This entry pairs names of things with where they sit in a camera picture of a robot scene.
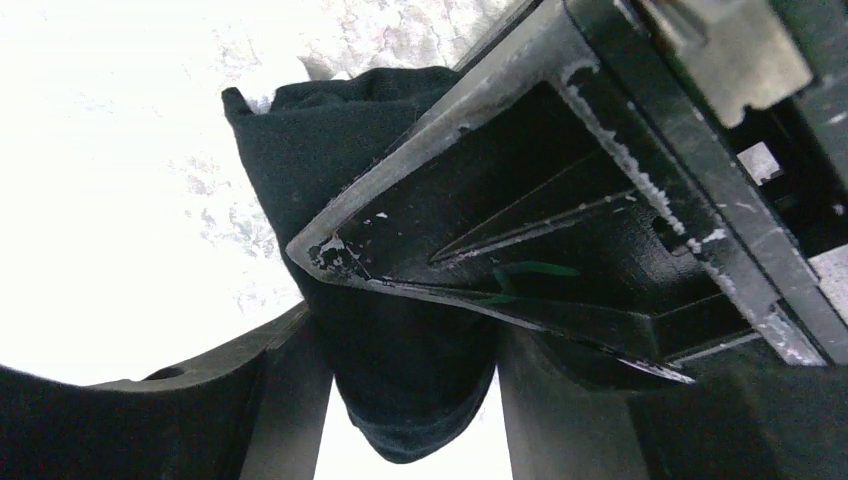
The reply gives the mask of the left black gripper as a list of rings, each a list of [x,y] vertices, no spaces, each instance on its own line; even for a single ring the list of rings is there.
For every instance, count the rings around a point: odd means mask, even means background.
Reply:
[[[847,196],[847,146],[816,108],[847,102],[836,1],[570,1],[591,56],[571,108],[674,239],[790,365],[843,365],[847,323],[800,221]]]

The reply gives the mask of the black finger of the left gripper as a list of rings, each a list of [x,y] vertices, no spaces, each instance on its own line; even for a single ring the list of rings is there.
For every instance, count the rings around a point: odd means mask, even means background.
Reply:
[[[328,284],[566,338],[624,382],[783,361],[571,108],[569,80],[592,68],[568,2],[510,15],[288,257]],[[799,227],[810,263],[829,248],[829,213]]]

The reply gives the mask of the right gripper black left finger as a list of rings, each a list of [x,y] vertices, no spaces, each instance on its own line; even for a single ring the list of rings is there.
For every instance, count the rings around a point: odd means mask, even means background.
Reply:
[[[5,479],[310,479],[332,375],[310,312],[140,381],[75,386],[3,368]]]

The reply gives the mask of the black white underwear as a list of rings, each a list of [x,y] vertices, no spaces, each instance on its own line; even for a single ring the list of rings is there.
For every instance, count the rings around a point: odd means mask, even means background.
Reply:
[[[221,94],[240,160],[280,247],[458,81],[445,67],[376,68],[351,80],[279,87],[253,111]],[[480,314],[322,283],[286,262],[317,328],[352,424],[385,460],[407,464],[457,438],[494,375],[498,328]]]

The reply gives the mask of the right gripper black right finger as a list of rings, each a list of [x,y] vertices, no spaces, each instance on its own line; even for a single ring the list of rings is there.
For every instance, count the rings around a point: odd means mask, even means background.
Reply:
[[[737,368],[646,392],[578,384],[507,328],[498,374],[516,479],[843,479],[845,367]]]

